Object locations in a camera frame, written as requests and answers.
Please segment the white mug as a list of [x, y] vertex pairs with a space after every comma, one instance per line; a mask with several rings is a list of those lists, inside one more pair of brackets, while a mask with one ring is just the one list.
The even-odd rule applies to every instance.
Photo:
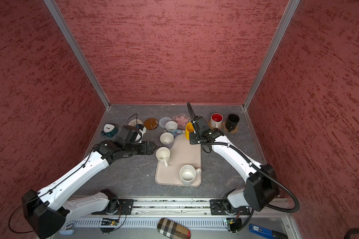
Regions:
[[191, 165], [184, 165], [180, 171], [179, 176], [183, 185], [190, 186], [195, 181], [197, 175], [200, 175], [202, 170], [200, 168], [194, 168]]
[[165, 167], [169, 166], [169, 161], [171, 159], [170, 149], [167, 147], [160, 147], [156, 151], [156, 158], [159, 163], [163, 164]]

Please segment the yellow mug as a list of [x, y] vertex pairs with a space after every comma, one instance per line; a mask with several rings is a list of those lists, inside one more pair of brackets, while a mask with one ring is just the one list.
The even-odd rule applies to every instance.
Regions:
[[189, 123], [187, 123], [186, 126], [185, 126], [185, 138], [186, 138], [187, 140], [190, 140], [190, 134], [191, 134], [191, 133], [194, 133], [194, 128], [193, 128], [193, 126], [192, 126], [192, 123], [189, 122]]

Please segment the lavender mug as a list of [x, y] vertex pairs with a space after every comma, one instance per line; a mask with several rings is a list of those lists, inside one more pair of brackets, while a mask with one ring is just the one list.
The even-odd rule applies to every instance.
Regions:
[[174, 145], [175, 137], [170, 132], [165, 132], [160, 135], [160, 143], [161, 147], [166, 147], [168, 149], [171, 149]]

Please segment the red interior mug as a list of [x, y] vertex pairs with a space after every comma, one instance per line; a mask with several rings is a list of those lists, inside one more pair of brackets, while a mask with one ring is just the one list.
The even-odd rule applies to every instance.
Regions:
[[222, 128], [223, 115], [220, 113], [213, 113], [210, 117], [209, 125], [211, 128]]

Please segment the dark glossy brown coaster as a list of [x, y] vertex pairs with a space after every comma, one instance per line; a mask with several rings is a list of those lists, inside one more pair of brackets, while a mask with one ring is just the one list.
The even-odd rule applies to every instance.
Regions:
[[144, 127], [147, 130], [154, 130], [159, 126], [159, 122], [156, 118], [148, 118], [144, 121]]

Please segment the grey round coaster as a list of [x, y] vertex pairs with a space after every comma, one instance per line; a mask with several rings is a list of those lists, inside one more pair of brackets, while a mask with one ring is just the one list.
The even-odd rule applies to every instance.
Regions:
[[159, 127], [161, 128], [166, 128], [166, 124], [168, 122], [172, 121], [172, 118], [170, 117], [163, 117], [159, 120]]

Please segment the beige serving tray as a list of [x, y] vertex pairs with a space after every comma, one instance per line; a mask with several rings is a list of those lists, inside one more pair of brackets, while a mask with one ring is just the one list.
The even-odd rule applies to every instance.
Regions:
[[168, 167], [164, 163], [157, 163], [155, 181], [160, 185], [185, 186], [181, 180], [180, 169], [186, 165], [201, 168], [201, 146], [191, 145], [184, 134], [174, 139], [174, 145], [170, 149]]

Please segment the black mug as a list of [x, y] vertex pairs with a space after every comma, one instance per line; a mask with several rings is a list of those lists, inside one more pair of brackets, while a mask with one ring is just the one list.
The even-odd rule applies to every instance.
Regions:
[[230, 114], [228, 115], [227, 121], [225, 123], [225, 128], [228, 132], [232, 132], [236, 129], [238, 123], [240, 121], [240, 118], [236, 114]]

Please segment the cork coaster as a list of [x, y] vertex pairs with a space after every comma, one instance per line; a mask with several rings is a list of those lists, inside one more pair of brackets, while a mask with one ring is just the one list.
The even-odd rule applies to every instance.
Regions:
[[238, 125], [237, 125], [236, 128], [233, 129], [232, 131], [228, 131], [228, 129], [225, 127], [225, 123], [226, 123], [226, 121], [223, 121], [223, 122], [222, 122], [222, 128], [221, 128], [224, 132], [226, 132], [226, 133], [231, 133], [231, 134], [238, 133], [238, 131], [239, 131], [239, 126], [238, 126]]

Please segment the blue floral mug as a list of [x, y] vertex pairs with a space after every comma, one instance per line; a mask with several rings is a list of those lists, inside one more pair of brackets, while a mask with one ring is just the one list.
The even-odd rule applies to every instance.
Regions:
[[169, 121], [165, 125], [166, 132], [171, 133], [174, 137], [181, 135], [182, 130], [178, 128], [178, 124], [175, 121]]

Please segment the white patterned round coaster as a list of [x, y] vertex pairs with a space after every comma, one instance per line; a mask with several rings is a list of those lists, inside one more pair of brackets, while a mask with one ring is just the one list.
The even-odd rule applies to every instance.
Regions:
[[140, 119], [133, 119], [128, 123], [128, 125], [133, 127], [137, 127], [139, 124], [143, 125], [143, 122]]

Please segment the white mug front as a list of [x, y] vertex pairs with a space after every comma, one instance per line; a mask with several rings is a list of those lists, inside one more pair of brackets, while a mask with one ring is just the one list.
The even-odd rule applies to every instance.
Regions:
[[194, 168], [191, 165], [184, 165], [180, 171], [179, 176], [183, 185], [190, 186], [195, 181], [197, 175], [200, 175], [202, 170], [200, 168]]

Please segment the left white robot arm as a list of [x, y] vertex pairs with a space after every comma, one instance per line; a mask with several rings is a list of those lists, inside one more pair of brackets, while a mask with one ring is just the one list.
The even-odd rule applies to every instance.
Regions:
[[133, 155], [152, 155], [158, 147], [153, 141], [118, 144], [105, 140], [78, 165], [39, 191], [30, 190], [22, 197], [24, 217], [40, 239], [47, 239], [64, 225], [82, 216], [104, 212], [120, 213], [118, 197], [109, 189], [70, 201], [69, 198], [98, 172], [118, 159]]

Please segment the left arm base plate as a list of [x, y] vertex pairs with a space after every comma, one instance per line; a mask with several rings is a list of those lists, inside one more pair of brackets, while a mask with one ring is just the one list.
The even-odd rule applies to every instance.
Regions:
[[133, 199], [111, 199], [105, 208], [107, 215], [121, 215], [123, 212], [130, 215], [133, 209]]

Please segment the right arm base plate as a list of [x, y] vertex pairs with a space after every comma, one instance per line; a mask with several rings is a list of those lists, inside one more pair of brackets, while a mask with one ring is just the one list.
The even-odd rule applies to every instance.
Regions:
[[228, 216], [246, 216], [250, 214], [250, 210], [246, 207], [234, 208], [227, 199], [211, 199], [210, 211], [213, 216], [215, 215], [228, 215]]

